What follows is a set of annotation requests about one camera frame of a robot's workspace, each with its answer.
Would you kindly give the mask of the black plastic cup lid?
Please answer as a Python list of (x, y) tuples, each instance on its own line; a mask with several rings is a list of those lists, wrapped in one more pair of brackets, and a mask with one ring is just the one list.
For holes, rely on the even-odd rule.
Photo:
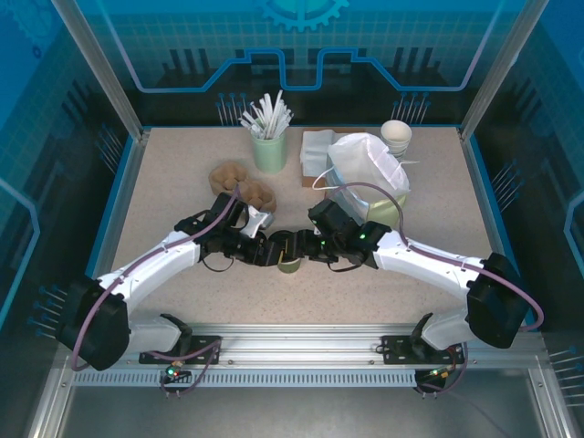
[(278, 251), (277, 266), (294, 265), (300, 261), (296, 232), (279, 230), (271, 234), (268, 240), (276, 244), (276, 250)]

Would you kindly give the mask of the brown cardboard cup carrier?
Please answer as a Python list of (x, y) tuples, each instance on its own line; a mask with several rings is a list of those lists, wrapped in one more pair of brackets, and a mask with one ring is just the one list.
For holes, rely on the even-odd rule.
[(246, 167), (238, 162), (224, 162), (209, 173), (208, 181), (210, 176), (235, 177), (241, 180), (246, 178), (253, 179), (249, 176)]

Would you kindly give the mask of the green white paper bag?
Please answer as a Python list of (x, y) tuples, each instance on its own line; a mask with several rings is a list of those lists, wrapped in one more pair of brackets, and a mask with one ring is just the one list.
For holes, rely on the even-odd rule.
[(318, 177), (323, 189), (352, 183), (330, 198), (358, 224), (368, 221), (395, 227), (398, 209), (403, 207), (410, 183), (402, 164), (389, 153), (387, 145), (370, 133), (357, 132), (341, 137), (328, 147), (327, 169)]

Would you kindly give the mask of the brown cup carrier stack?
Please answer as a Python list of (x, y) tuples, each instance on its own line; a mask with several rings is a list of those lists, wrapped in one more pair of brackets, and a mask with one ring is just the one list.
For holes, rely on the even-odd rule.
[(276, 211), (276, 195), (265, 183), (256, 179), (236, 179), (235, 177), (210, 176), (209, 183), (212, 192), (233, 194), (235, 188), (239, 189), (239, 198), (253, 206), (260, 212), (274, 213)]

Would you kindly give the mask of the white napkin stack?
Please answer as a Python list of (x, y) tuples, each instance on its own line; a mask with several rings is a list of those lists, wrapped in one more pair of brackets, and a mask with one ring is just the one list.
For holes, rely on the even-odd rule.
[(328, 148), (335, 142), (334, 130), (305, 130), (302, 135), (300, 163), (305, 177), (317, 177), (326, 169)]

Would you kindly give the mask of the green straw holder cup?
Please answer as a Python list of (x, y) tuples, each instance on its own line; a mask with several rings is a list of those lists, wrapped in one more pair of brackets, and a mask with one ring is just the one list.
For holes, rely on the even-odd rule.
[(255, 166), (260, 172), (275, 174), (282, 171), (287, 161), (287, 136), (262, 140), (252, 138)]

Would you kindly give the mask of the paper cup stack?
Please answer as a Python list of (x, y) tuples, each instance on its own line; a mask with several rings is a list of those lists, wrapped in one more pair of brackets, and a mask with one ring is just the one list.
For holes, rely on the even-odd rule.
[(381, 126), (381, 139), (397, 160), (405, 155), (412, 139), (412, 129), (400, 120), (388, 120)]

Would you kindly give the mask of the small LED circuit board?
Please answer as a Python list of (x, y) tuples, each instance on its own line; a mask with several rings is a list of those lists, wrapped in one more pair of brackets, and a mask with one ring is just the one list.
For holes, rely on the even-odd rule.
[(162, 373), (161, 382), (163, 384), (170, 384), (190, 377), (192, 374), (188, 370), (183, 370), (183, 366), (183, 361), (173, 361)]
[(455, 365), (444, 365), (432, 370), (417, 370), (415, 379), (417, 382), (435, 381), (447, 379), (456, 371)]

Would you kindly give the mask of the aluminium mounting rail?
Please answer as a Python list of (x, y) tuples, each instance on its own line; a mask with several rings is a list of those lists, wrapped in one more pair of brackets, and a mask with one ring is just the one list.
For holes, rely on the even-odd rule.
[[(385, 335), (409, 335), (413, 324), (193, 324), (196, 336), (222, 338), (220, 369), (381, 369), (375, 349)], [(468, 369), (535, 369), (550, 360), (542, 336), (516, 335), (510, 349), (479, 340), (468, 346)]]

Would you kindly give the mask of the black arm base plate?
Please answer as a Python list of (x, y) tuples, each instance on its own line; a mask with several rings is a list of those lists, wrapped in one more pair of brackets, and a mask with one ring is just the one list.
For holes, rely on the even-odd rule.
[[(179, 340), (177, 344), (169, 351), (165, 351), (162, 355), (179, 357), (194, 353), (208, 345), (212, 344), (217, 340), (221, 340), (219, 336), (191, 336), (190, 341)], [(206, 361), (212, 359), (211, 364), (216, 365), (219, 363), (220, 351), (212, 353), (209, 349), (206, 352), (199, 354), (193, 358), (186, 360), (184, 363), (187, 365), (204, 365)], [(162, 358), (154, 357), (151, 354), (142, 352), (139, 356), (139, 363), (142, 365), (169, 365), (171, 362)]]
[(412, 341), (410, 336), (383, 336), (375, 347), (385, 365), (462, 365), (464, 353), (461, 344), (438, 350), (423, 340)]

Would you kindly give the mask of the aluminium frame post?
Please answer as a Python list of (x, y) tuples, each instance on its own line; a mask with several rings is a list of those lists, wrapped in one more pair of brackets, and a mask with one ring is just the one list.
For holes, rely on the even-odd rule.
[(511, 67), (534, 30), (549, 0), (526, 0), (518, 14), (504, 44), (490, 67), (485, 81), (476, 93), (459, 130), (461, 142), (469, 142), (481, 119), (484, 117), (496, 92), (503, 84)]
[(135, 141), (142, 142), (144, 128), (138, 115), (131, 106), (114, 69), (76, 0), (51, 0), (51, 3), (85, 58), (94, 77), (101, 85), (124, 128)]

